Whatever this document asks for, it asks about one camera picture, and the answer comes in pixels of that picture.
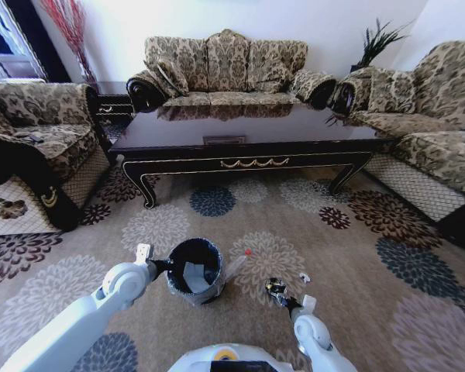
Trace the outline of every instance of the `table leg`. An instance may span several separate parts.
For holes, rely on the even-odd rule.
[[[157,196],[152,186],[146,181],[145,175],[149,174],[147,172],[143,173],[137,164],[131,163],[128,167],[126,162],[122,162],[122,170],[126,177],[135,184],[135,186],[141,191],[141,194],[145,198],[145,203],[143,204],[145,208],[151,209],[157,204]]]
[[[357,161],[352,162],[349,165],[346,165],[343,170],[339,172],[339,174],[332,180],[329,186],[329,192],[331,195],[337,195],[343,188],[344,184],[360,169],[365,167],[365,164],[372,158],[372,153],[365,154],[364,156],[360,156]]]

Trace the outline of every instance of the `white wall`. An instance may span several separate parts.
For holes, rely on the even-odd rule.
[[[33,0],[67,72],[79,67],[48,15]],[[84,0],[85,44],[98,80],[127,80],[144,68],[148,36],[206,38],[230,28],[251,39],[308,43],[309,69],[344,76],[362,55],[363,32],[375,18],[400,26],[417,19],[427,0]],[[375,64],[390,67],[400,49],[390,46]]]
[[[392,67],[413,70],[437,44],[465,40],[465,0],[429,0]]]

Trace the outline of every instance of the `lattice fabric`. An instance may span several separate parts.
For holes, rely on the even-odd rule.
[[[448,188],[390,155],[376,154],[365,170],[434,221],[439,221],[465,205],[464,194]]]
[[[0,185],[0,198],[8,202],[22,200],[27,208],[26,212],[17,218],[4,219],[0,216],[0,235],[59,231],[50,223],[33,190],[19,177],[13,176]]]
[[[90,158],[77,170],[77,173],[62,185],[62,189],[78,208],[82,208],[100,176],[108,168],[107,157],[98,145]]]

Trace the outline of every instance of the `dark wooden coffee table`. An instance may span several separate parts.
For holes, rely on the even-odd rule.
[[[110,152],[124,156],[146,208],[157,202],[149,174],[345,166],[330,184],[337,194],[394,139],[331,116],[305,105],[162,106],[137,114]]]

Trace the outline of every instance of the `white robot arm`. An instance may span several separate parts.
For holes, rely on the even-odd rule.
[[[168,261],[152,261],[153,249],[147,244],[138,245],[136,261],[120,263],[106,275],[103,284],[89,296],[79,298],[37,334],[22,345],[5,362],[1,372],[69,372],[77,361],[103,335],[110,318],[129,308],[143,295],[146,286],[158,275],[171,268]],[[339,354],[331,343],[329,331],[312,311],[315,299],[305,296],[303,306],[291,310],[300,350],[312,360],[317,372],[356,372],[357,370]],[[293,372],[288,363],[276,361],[265,350],[238,344],[207,346],[183,355],[169,369],[174,371],[213,371],[214,363],[235,363],[242,369],[250,363],[268,363],[278,372]]]
[[[100,288],[67,306],[13,353],[0,371],[72,370],[103,335],[111,317],[130,307],[155,279],[157,267],[148,260],[152,252],[148,244],[138,245],[134,263],[110,269]]]

